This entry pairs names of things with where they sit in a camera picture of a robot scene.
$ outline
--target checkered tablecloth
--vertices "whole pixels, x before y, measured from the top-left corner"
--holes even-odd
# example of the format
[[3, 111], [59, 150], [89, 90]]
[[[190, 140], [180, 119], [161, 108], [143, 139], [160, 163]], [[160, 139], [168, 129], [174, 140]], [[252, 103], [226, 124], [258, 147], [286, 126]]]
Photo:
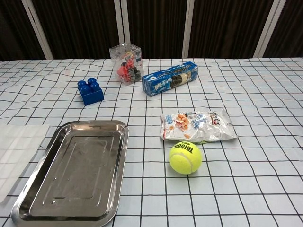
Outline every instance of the checkered tablecloth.
[[[0, 123], [49, 124], [36, 156], [4, 203], [0, 226], [58, 126], [121, 120], [129, 143], [117, 215], [107, 227], [303, 226], [303, 59], [144, 60], [146, 73], [193, 61], [199, 77], [154, 97], [125, 87], [110, 60], [0, 62]], [[77, 81], [96, 77], [105, 100], [84, 107]], [[174, 142], [160, 139], [161, 113], [218, 110], [238, 139], [199, 145], [200, 169], [169, 166]]]

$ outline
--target dark curtain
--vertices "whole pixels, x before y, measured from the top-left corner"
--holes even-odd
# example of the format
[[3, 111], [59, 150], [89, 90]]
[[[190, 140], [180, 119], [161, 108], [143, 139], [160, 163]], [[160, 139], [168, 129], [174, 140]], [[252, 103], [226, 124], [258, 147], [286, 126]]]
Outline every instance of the dark curtain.
[[119, 45], [114, 0], [33, 0], [55, 59], [109, 58]]
[[128, 0], [131, 43], [143, 58], [181, 58], [187, 0]]
[[45, 59], [21, 0], [0, 0], [0, 61]]
[[196, 0], [188, 57], [251, 58], [273, 0]]
[[286, 1], [264, 57], [303, 57], [303, 0]]

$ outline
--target stainless steel tray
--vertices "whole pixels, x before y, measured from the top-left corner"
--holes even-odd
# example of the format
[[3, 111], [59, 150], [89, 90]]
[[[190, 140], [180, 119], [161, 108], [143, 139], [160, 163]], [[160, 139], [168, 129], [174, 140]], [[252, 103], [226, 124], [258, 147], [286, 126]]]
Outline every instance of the stainless steel tray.
[[128, 140], [120, 121], [70, 122], [52, 137], [13, 210], [20, 227], [100, 227], [116, 214]]

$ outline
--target tennis ball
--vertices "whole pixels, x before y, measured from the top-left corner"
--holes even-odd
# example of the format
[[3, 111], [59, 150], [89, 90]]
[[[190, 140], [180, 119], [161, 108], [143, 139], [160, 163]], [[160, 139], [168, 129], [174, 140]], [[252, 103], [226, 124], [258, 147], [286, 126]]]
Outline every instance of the tennis ball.
[[180, 174], [195, 172], [202, 163], [202, 155], [197, 146], [190, 142], [179, 142], [169, 153], [170, 166]]

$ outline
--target plastic snack bag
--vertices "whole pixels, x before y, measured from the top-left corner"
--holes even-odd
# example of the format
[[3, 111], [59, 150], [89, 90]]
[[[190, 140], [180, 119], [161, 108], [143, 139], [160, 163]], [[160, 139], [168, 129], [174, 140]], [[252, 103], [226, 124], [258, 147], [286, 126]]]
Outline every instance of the plastic snack bag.
[[161, 137], [195, 143], [215, 142], [237, 138], [227, 112], [187, 112], [162, 115]]

